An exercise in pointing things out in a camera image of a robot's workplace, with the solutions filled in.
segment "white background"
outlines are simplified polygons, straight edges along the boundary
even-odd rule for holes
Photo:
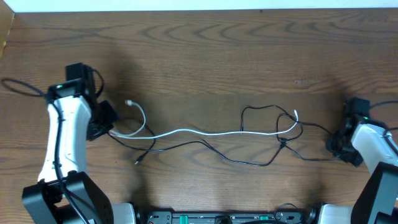
[[[4,0],[14,12],[398,7],[398,0]]]

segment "wooden surface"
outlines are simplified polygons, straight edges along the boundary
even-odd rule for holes
[[[398,9],[18,14],[0,76],[43,90],[64,81],[64,67],[84,62],[106,80],[102,99],[125,118],[143,105],[156,133],[175,128],[239,128],[246,105],[296,109],[302,121],[335,131],[344,98],[373,103],[398,96]],[[0,222],[31,222],[22,189],[35,184],[49,129],[43,99],[0,89]],[[397,106],[371,115],[398,126]],[[248,111],[246,129],[273,131],[276,109]],[[134,129],[134,123],[123,123]],[[200,139],[176,134],[165,147]],[[228,157],[265,162],[274,136],[206,137]],[[290,146],[306,157],[330,157],[317,128]],[[148,147],[150,141],[125,141]],[[150,154],[108,136],[87,143],[88,170],[113,203],[174,210],[263,211],[290,202],[353,205],[369,178],[366,166],[304,162],[283,150],[269,167],[230,164],[203,146]]]
[[[11,28],[13,18],[14,12],[3,0],[0,0],[0,58],[2,55],[2,51],[6,46],[6,40]]]

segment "beige panel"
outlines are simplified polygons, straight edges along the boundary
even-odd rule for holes
[[[7,6],[7,4],[0,0],[0,58],[6,46],[7,36],[9,34],[14,12]]]

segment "white cable connector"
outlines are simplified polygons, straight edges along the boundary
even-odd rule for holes
[[[147,118],[145,116],[145,112],[144,112],[144,110],[142,109],[142,107],[138,103],[136,103],[136,102],[134,102],[132,100],[126,100],[124,103],[126,105],[128,105],[128,106],[136,106],[136,107],[138,107],[138,109],[142,113],[142,117],[144,118],[144,122],[143,122],[142,126],[137,131],[135,131],[133,133],[130,133],[130,134],[120,133],[116,128],[114,128],[114,129],[109,131],[113,136],[116,136],[116,137],[119,137],[119,138],[131,137],[133,135],[138,134],[140,131],[142,131],[142,129],[145,127],[145,124],[147,122]]]
[[[144,124],[136,132],[131,133],[131,134],[121,134],[117,130],[116,131],[114,131],[114,130],[110,131],[110,133],[113,136],[118,137],[118,138],[123,138],[123,139],[157,139],[157,138],[162,138],[164,136],[168,136],[168,135],[171,135],[171,134],[174,134],[174,133],[177,133],[177,132],[184,132],[184,131],[195,133],[195,134],[201,134],[201,135],[204,135],[204,136],[220,136],[220,135],[226,135],[226,134],[260,134],[260,135],[269,136],[269,135],[287,133],[287,132],[291,131],[292,129],[294,129],[294,127],[297,125],[297,122],[299,121],[299,116],[297,114],[297,111],[294,110],[294,115],[296,117],[296,121],[293,124],[293,126],[290,127],[286,131],[279,131],[279,132],[276,132],[276,133],[262,133],[262,132],[255,132],[255,131],[229,131],[229,132],[224,132],[224,133],[205,133],[205,132],[201,132],[201,131],[197,131],[197,130],[193,130],[193,129],[181,128],[181,129],[176,129],[174,131],[170,131],[170,132],[167,132],[167,133],[160,134],[158,136],[133,137],[135,134],[139,133],[144,128],[145,123],[146,123],[146,116],[145,116],[144,110],[141,108],[141,106],[139,104],[137,104],[137,103],[135,103],[135,102],[133,102],[131,100],[126,100],[126,104],[129,105],[129,106],[137,106],[141,110],[142,116],[144,117]]]

